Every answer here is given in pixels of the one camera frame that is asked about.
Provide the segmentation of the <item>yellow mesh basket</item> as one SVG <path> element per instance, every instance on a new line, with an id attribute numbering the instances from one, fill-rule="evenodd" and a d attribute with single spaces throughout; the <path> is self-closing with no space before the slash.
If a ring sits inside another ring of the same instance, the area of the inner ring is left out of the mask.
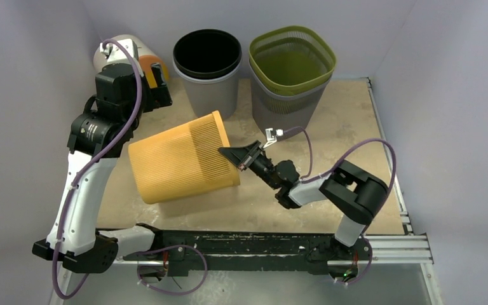
<path id="1" fill-rule="evenodd" d="M 219 152 L 229 146 L 219 111 L 130 144 L 140 197 L 156 204 L 240 185 L 236 167 Z"/>

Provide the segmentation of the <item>grey mesh basket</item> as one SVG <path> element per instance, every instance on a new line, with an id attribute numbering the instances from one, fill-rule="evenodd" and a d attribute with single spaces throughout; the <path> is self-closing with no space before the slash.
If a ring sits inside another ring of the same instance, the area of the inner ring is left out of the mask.
<path id="1" fill-rule="evenodd" d="M 282 129 L 282 140 L 297 134 L 293 127 L 307 128 L 329 81 L 294 96 L 273 93 L 260 81 L 254 70 L 250 71 L 252 117 L 262 134 L 268 128 Z"/>

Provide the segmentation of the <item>green mesh basket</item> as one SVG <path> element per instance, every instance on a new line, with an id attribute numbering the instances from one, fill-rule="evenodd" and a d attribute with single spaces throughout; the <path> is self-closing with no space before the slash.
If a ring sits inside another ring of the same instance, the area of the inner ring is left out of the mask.
<path id="1" fill-rule="evenodd" d="M 248 47 L 249 62 L 271 92 L 294 96 L 318 87 L 332 76 L 337 59 L 315 31 L 300 25 L 272 30 Z"/>

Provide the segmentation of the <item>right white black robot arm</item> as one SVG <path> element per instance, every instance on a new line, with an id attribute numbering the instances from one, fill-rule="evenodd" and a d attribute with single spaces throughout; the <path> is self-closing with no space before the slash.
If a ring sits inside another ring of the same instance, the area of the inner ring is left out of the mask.
<path id="1" fill-rule="evenodd" d="M 380 142 L 394 153 L 387 141 L 366 139 L 348 149 L 331 169 L 308 180 L 300 176 L 291 160 L 273 164 L 258 140 L 244 147 L 220 147 L 218 152 L 237 169 L 254 172 L 276 191 L 277 202 L 286 209 L 322 200 L 333 203 L 343 217 L 331 249 L 336 257 L 345 259 L 355 252 L 357 239 L 382 209 L 394 184 L 393 179 L 385 183 L 347 160 L 353 151 L 371 142 Z"/>

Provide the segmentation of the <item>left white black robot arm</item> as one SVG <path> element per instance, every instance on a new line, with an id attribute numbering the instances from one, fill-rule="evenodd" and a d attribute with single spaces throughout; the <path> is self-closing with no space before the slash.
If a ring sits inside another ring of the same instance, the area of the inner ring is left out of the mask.
<path id="1" fill-rule="evenodd" d="M 57 256 L 63 267 L 80 274 L 103 273 L 122 255 L 125 243 L 138 239 L 137 228 L 111 234 L 96 228 L 105 187 L 123 146 L 133 137 L 143 113 L 172 104 L 160 63 L 141 70 L 141 105 L 130 128 L 87 170 L 93 157 L 102 152 L 126 125 L 136 104 L 137 85 L 132 65 L 108 64 L 95 76 L 96 93 L 72 122 L 67 147 L 68 173 L 60 204 L 66 210 L 59 228 L 57 217 L 50 234 L 34 242 L 32 253 L 46 261 Z"/>

